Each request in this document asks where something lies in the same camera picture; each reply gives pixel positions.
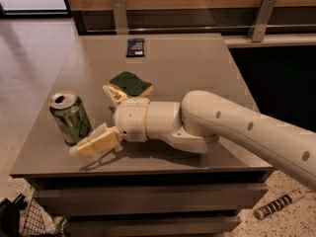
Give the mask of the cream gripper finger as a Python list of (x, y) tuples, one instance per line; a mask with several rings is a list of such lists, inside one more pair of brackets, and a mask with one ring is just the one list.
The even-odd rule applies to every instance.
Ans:
[(128, 99), (128, 95), (124, 91), (110, 85), (104, 85), (103, 91), (110, 98), (115, 107)]
[(122, 139), (123, 136), (115, 126), (108, 127), (104, 122), (72, 146), (69, 154), (73, 157), (90, 157), (95, 153), (117, 148)]

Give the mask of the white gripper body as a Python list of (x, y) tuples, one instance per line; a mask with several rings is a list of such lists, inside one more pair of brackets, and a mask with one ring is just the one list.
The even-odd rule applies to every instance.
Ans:
[(147, 140), (145, 118), (149, 103), (147, 98), (131, 98), (117, 106), (114, 122), (124, 140), (129, 142)]

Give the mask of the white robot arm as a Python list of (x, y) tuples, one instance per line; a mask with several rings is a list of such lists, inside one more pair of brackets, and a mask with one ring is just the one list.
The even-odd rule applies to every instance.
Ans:
[(99, 125), (72, 146), (75, 157), (119, 147), (122, 141), (161, 140), (175, 149), (208, 153), (224, 137), (254, 153), (295, 181), (316, 190), (316, 133), (244, 108), (223, 97), (195, 90), (180, 102), (130, 97), (106, 86), (115, 105), (114, 125)]

